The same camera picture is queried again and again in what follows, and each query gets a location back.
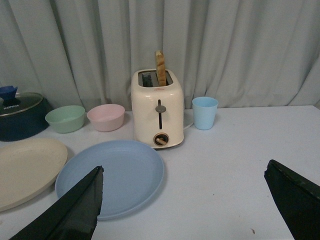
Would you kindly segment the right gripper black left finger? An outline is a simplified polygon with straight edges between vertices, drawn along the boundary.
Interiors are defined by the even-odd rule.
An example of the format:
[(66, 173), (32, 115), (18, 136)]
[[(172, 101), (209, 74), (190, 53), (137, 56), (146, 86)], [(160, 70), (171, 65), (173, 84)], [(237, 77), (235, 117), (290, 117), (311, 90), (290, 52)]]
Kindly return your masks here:
[(97, 166), (12, 240), (90, 240), (103, 200), (103, 167)]

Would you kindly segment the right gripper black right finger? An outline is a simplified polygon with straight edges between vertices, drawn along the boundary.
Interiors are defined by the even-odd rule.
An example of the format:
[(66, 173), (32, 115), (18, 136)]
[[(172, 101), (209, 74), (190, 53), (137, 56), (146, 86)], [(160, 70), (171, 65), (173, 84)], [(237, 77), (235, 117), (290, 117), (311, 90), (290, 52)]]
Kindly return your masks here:
[(295, 240), (320, 238), (320, 187), (276, 160), (270, 160), (264, 178)]

